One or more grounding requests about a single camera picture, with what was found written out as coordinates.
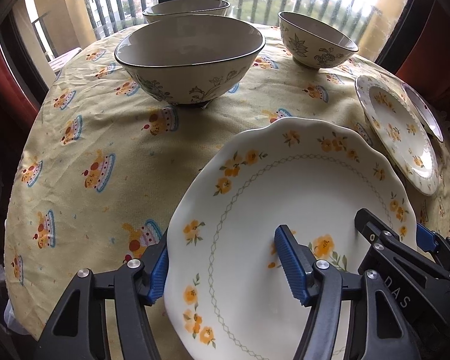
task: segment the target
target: bowl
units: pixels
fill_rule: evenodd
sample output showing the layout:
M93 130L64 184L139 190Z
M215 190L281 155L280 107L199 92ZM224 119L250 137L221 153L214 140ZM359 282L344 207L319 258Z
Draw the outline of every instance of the bowl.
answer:
M158 101L197 104L239 82L265 46L245 21L225 16L175 16L133 32L115 59Z
M356 53L358 46L347 36L312 17L280 12L282 41L295 61L309 68L333 68Z
M143 15L148 23L174 16L225 16L229 6L230 3L223 0L172 0L145 9Z

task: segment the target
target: plate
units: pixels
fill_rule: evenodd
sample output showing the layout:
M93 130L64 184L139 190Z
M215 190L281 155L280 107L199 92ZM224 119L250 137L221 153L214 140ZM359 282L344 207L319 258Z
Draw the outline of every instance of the plate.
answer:
M356 272L370 246L354 228L362 207L416 249L415 215L402 183L354 131L284 117L225 144L168 227L165 307L191 356L293 358L308 309L290 291L275 229L287 224L317 257ZM346 345L348 307L342 307L337 360Z
M370 76L358 77L355 90L373 130L402 173L424 195L433 195L438 187L437 158L408 104Z
M402 84L402 89L407 94L412 104L415 106L415 109L417 111L415 115L425 127L425 130L434 135L440 142L443 142L442 130L440 129L437 119L435 119L435 116L433 116L430 107L428 106L425 99L420 96L420 94L415 89L413 89L405 82Z

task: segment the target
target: tablecloth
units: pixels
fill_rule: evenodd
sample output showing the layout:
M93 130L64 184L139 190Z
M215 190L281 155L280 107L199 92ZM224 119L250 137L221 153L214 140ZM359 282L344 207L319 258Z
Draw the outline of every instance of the tablecloth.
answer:
M356 55L310 70L292 60L278 28L257 25L267 44L240 83L205 109L176 107L147 95L114 60L118 42L137 28L98 40L61 70L18 166L6 224L7 287L16 317L37 339L78 269L114 270L157 242L192 180L236 133L309 117L351 128L387 155L354 79L370 74L405 94L376 64ZM450 136L443 130L445 142L432 143L438 191L426 197L400 176L417 220L450 236ZM163 300L147 312L162 358L189 359ZM107 323L112 356L121 359L111 301Z

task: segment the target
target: wall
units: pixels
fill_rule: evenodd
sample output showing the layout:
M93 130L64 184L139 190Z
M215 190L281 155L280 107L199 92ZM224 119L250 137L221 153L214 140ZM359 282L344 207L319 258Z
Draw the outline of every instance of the wall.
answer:
M375 13L359 43L360 55L374 61L394 30L407 0L378 0L375 6L382 11Z

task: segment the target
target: red curtain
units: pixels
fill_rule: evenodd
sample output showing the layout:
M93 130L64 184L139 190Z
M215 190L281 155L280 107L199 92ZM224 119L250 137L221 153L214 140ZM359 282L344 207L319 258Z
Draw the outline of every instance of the red curtain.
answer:
M15 81L0 50L0 141L22 152L38 110Z

